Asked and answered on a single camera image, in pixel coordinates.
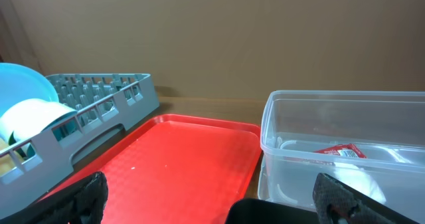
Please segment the light blue plate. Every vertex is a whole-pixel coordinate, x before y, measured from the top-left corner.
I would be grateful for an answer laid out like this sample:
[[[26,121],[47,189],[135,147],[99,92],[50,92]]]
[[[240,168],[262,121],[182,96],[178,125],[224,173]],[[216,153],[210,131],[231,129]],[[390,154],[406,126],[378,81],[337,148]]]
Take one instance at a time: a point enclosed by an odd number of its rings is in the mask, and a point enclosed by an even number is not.
[[[38,98],[58,102],[58,94],[39,72],[19,64],[1,63],[1,115],[15,104]]]

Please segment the yellow plastic cup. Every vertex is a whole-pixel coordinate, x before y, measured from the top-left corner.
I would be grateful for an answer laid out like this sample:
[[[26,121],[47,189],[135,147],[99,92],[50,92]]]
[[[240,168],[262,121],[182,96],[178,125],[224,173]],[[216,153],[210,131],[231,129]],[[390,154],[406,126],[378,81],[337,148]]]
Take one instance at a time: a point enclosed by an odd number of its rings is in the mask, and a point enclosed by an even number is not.
[[[9,145],[3,139],[0,139],[0,150],[3,150],[8,146]],[[16,165],[10,155],[5,155],[0,158],[0,176],[11,171],[15,167]]]

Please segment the green bowl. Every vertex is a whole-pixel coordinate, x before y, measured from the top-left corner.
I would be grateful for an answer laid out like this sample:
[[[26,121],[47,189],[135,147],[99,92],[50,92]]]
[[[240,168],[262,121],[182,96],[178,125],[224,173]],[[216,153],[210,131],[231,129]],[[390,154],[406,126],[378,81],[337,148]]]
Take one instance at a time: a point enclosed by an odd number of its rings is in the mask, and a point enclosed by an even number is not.
[[[38,98],[1,100],[1,149],[40,134],[76,113],[65,104]]]

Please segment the white napkin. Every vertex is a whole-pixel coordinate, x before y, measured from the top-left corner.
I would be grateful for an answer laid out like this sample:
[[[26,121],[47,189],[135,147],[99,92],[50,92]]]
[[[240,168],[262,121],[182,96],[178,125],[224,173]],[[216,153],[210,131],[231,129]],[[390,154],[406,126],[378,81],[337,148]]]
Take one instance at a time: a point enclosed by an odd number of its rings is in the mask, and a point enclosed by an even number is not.
[[[378,183],[363,168],[339,162],[334,165],[333,173],[336,179],[381,204],[386,203],[386,197]]]

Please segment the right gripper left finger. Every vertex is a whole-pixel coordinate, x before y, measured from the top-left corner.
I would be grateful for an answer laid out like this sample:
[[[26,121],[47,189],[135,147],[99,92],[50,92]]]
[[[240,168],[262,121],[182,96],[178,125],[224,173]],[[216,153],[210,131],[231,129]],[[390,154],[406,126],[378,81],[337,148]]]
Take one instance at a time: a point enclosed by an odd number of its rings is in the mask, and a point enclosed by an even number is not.
[[[97,171],[1,220],[1,224],[100,224],[108,183]]]

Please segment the red sauce packet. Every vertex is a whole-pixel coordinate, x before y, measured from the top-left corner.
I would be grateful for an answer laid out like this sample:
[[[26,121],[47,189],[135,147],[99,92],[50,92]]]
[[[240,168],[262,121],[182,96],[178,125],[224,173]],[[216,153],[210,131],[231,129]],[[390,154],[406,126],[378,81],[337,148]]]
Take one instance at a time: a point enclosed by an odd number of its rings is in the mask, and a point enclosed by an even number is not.
[[[315,153],[349,158],[366,158],[366,155],[355,144],[338,144],[330,148],[317,150]]]

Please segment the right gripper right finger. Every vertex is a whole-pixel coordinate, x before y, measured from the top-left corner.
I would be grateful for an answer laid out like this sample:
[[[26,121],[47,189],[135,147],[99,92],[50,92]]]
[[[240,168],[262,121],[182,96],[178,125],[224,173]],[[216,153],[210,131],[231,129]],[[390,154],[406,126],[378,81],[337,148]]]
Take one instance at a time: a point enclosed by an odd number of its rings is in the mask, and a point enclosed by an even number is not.
[[[312,197],[320,224],[417,224],[326,173],[317,175]]]

